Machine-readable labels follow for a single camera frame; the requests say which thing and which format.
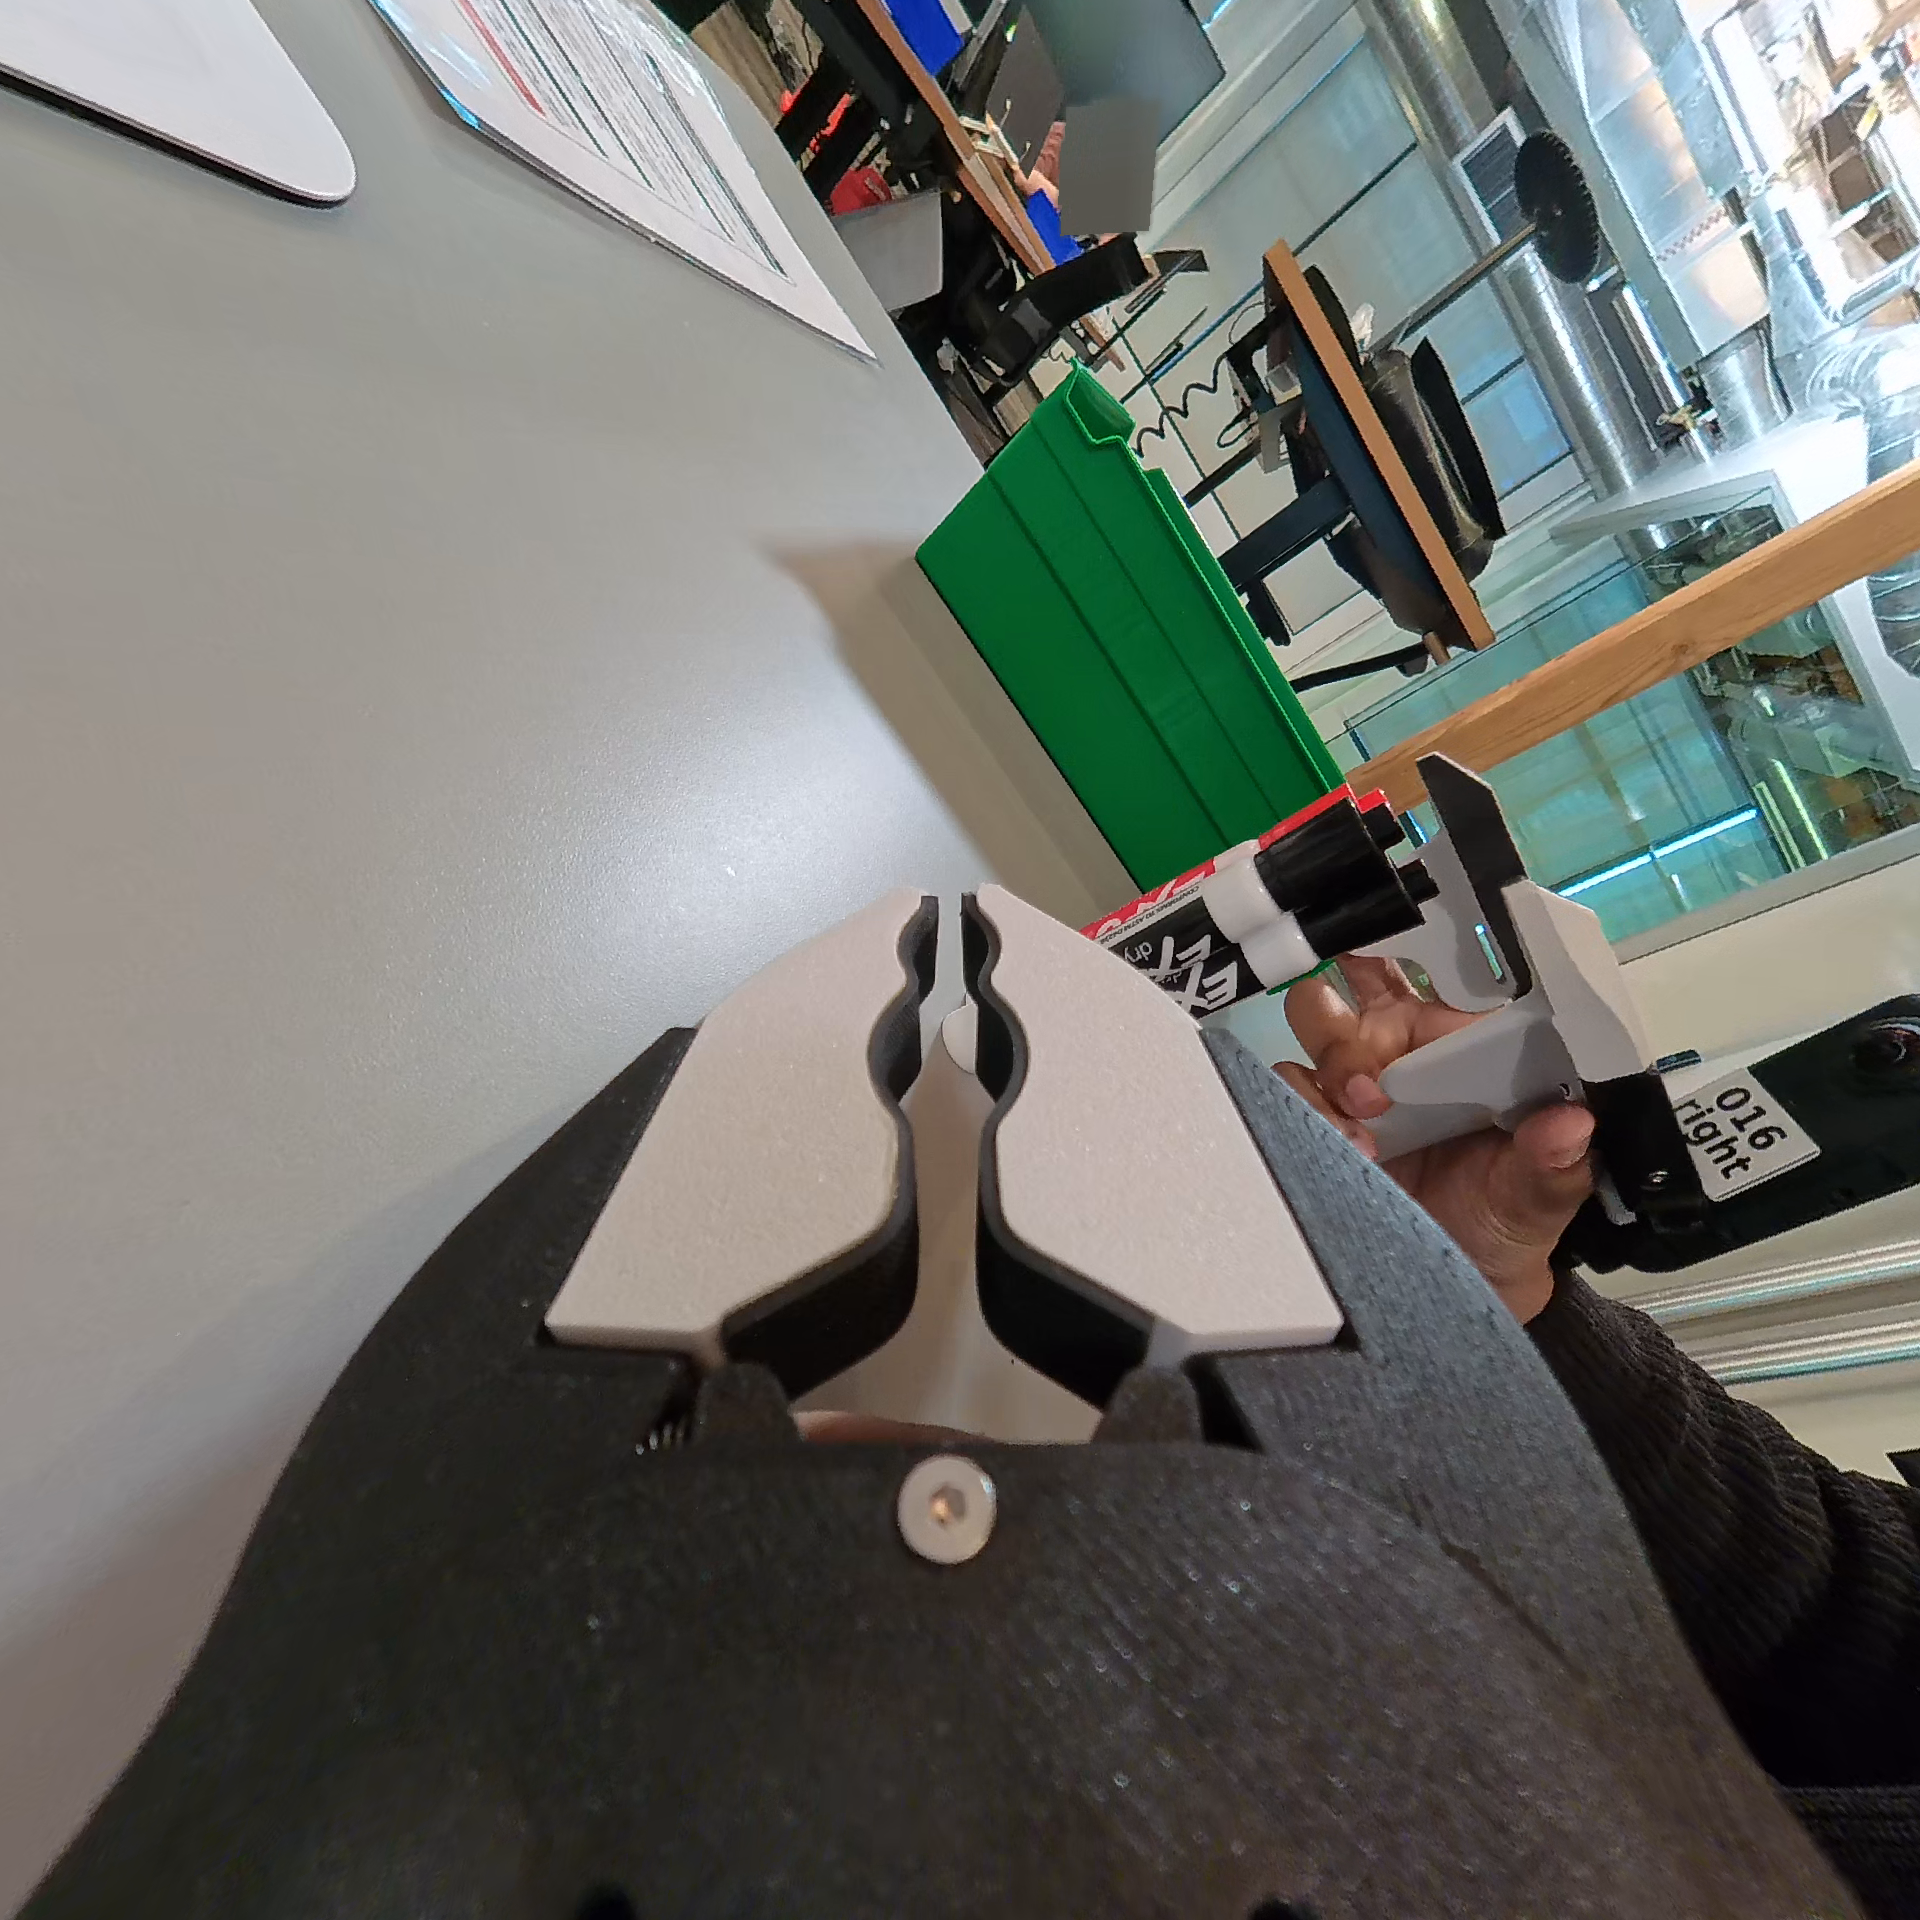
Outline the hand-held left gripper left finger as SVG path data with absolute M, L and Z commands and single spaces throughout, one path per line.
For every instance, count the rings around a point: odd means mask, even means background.
M 798 1399 L 909 1321 L 935 933 L 932 893 L 880 893 L 703 1019 L 546 1311 L 557 1346 L 756 1365 Z

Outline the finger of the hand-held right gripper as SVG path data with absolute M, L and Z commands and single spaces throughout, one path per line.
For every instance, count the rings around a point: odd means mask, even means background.
M 1536 1009 L 1488 1009 L 1377 1072 L 1383 1112 L 1366 1118 L 1377 1164 L 1475 1128 L 1520 1128 L 1525 1112 L 1580 1101 L 1576 1054 Z
M 1647 1033 L 1615 950 L 1589 909 L 1525 874 L 1520 842 L 1488 778 L 1454 756 L 1415 756 L 1441 830 L 1420 849 L 1432 899 L 1412 932 L 1412 963 L 1475 1038 L 1546 1029 L 1580 1082 L 1647 1072 Z

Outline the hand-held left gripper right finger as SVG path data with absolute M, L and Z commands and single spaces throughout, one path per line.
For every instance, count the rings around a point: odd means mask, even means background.
M 1098 1409 L 1138 1369 L 1330 1346 L 1338 1292 L 1191 1009 L 1008 888 L 965 899 L 965 963 L 993 1342 Z

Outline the black dry erase marker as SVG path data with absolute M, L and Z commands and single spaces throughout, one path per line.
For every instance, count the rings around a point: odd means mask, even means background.
M 1249 939 L 1284 917 L 1313 950 L 1357 950 L 1383 933 L 1420 927 L 1420 905 L 1441 899 L 1441 881 L 1420 862 L 1393 865 L 1357 806 L 1330 806 L 1284 842 L 1220 865 L 1202 881 L 1202 909 L 1225 939 Z
M 1144 974 L 1191 1019 L 1225 1009 L 1294 981 L 1309 981 L 1340 950 L 1374 945 L 1420 927 L 1441 881 L 1420 862 L 1390 865 L 1383 888 L 1349 893 L 1325 909 L 1284 909 L 1257 862 L 1216 865 L 1141 914 L 1098 927 L 1095 939 Z

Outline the red dry erase marker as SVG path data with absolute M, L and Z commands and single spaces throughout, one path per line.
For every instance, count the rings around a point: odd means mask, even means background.
M 1242 842 L 1235 842 L 1235 849 L 1202 862 L 1195 871 L 1187 871 L 1187 874 L 1176 874 L 1176 881 L 1162 881 L 1162 888 L 1152 888 L 1152 893 L 1141 893 L 1141 899 L 1110 909 L 1101 917 L 1081 927 L 1081 933 L 1095 933 L 1095 939 L 1116 933 L 1117 927 L 1141 917 L 1144 909 L 1162 909 L 1162 905 L 1176 905 L 1178 893 L 1202 888 L 1202 881 L 1216 874 L 1220 865 L 1249 862 L 1249 856 L 1284 842 L 1289 830 L 1309 828 L 1309 821 L 1325 814 L 1330 806 L 1357 806 L 1357 814 L 1365 814 L 1365 828 L 1374 830 L 1377 849 L 1406 842 L 1406 828 L 1402 828 L 1402 814 L 1393 814 L 1393 806 L 1390 806 L 1383 789 L 1365 789 L 1365 795 L 1357 795 L 1350 784 L 1338 784 L 1330 795 L 1309 800 L 1302 813 L 1269 821 L 1260 838 L 1242 838 Z

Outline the person's right forearm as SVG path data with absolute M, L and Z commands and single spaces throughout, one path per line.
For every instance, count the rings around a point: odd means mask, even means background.
M 1920 1495 L 1736 1399 L 1576 1271 L 1506 1285 L 1584 1414 L 1666 1604 L 1864 1915 L 1920 1915 Z

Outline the person's right hand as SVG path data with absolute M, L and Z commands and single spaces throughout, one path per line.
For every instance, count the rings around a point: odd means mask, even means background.
M 1383 959 L 1340 959 L 1338 974 L 1300 981 L 1284 1009 L 1309 1067 L 1284 1061 L 1274 1077 L 1365 1155 L 1377 1155 L 1374 1118 L 1390 1106 L 1377 1072 L 1475 1021 L 1473 1009 L 1415 996 L 1402 963 Z M 1475 1128 L 1390 1155 L 1383 1171 L 1458 1246 L 1525 1326 L 1551 1302 L 1551 1250 L 1598 1190 L 1589 1133 L 1598 1112 L 1555 1101 L 1525 1112 L 1520 1128 Z

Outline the wooden handrail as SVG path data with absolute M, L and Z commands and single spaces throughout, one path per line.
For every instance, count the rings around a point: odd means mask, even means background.
M 1781 615 L 1807 611 L 1820 593 L 1902 562 L 1916 548 L 1920 465 L 1902 465 L 1871 482 L 1864 494 L 1814 512 L 1807 523 L 1789 523 L 1783 535 L 1744 551 L 1708 581 L 1475 695 L 1473 706 L 1357 763 L 1349 784 L 1357 795 L 1383 789 L 1393 813 L 1412 813 L 1427 800 L 1420 756 L 1454 756 L 1458 765 L 1488 774 L 1736 650 Z

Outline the wooden-top desk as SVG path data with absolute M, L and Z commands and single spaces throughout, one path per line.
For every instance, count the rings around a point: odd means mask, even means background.
M 1242 535 L 1225 581 L 1260 585 L 1269 568 L 1325 548 L 1350 512 L 1377 535 L 1377 551 L 1441 590 L 1441 629 L 1415 629 L 1427 650 L 1488 650 L 1490 629 L 1448 558 L 1420 494 L 1406 473 L 1374 398 L 1365 392 L 1349 348 L 1338 338 L 1302 265 L 1289 241 L 1267 247 L 1267 365 L 1300 376 L 1300 398 L 1274 410 L 1274 436 L 1294 465 L 1294 502 Z

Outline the green plastic bin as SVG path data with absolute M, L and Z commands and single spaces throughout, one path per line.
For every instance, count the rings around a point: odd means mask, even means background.
M 1128 881 L 1162 888 L 1340 784 L 1128 410 L 1068 374 L 922 568 Z

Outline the black round pole fixture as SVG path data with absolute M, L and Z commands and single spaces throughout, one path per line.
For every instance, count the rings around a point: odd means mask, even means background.
M 1473 189 L 1488 226 L 1498 206 L 1513 206 L 1513 226 L 1498 226 L 1490 252 L 1475 259 L 1475 274 L 1498 271 L 1507 252 L 1536 252 L 1543 271 L 1561 288 L 1589 288 L 1603 265 L 1603 219 L 1589 184 L 1576 150 L 1551 128 L 1520 133 L 1507 119 L 1490 119 L 1458 158 L 1454 176 Z

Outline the laminated instruction sheet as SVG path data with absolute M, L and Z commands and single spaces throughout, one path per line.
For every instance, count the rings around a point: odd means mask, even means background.
M 690 41 L 618 0 L 377 0 L 442 102 L 609 219 L 878 359 L 761 193 Z

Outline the white tablet stand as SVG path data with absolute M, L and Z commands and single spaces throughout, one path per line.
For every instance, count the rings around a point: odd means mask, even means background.
M 307 206 L 358 189 L 345 133 L 249 0 L 7 0 L 0 68 Z

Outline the silver ventilation duct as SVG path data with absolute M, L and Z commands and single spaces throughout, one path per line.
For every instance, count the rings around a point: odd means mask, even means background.
M 1754 441 L 1916 288 L 1916 30 L 1897 5 L 1357 5 L 1473 241 L 1454 158 L 1551 128 L 1603 265 L 1488 271 L 1576 465 L 1607 496 L 1666 441 Z

